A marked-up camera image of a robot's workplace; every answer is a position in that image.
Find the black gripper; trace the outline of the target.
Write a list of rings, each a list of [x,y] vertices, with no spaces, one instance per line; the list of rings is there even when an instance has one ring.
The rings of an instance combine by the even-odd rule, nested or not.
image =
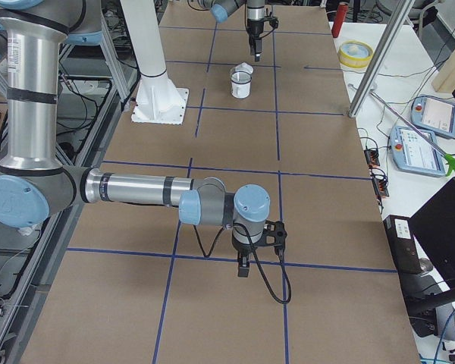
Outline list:
[[[249,256],[253,252],[253,249],[249,244],[241,243],[236,239],[233,239],[233,247],[237,251],[237,276],[239,278],[248,278],[250,266]]]
[[[248,20],[248,35],[250,54],[254,57],[255,62],[259,62],[262,54],[262,39],[261,35],[264,31],[263,19]]]

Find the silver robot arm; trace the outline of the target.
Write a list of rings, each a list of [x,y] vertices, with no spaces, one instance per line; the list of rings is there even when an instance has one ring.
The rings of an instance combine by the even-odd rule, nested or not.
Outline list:
[[[245,30],[248,34],[249,50],[254,61],[260,61],[262,55],[262,34],[265,22],[268,21],[268,13],[265,1],[241,1],[241,0],[207,0],[197,1],[202,10],[208,10],[217,23],[225,22],[232,14],[242,7],[245,8]]]
[[[184,224],[231,229],[245,277],[266,243],[270,198],[255,184],[235,193],[216,178],[105,173],[57,160],[58,56],[64,42],[102,39],[98,1],[0,1],[8,35],[8,151],[0,160],[0,222],[26,228],[78,203],[169,206]]]

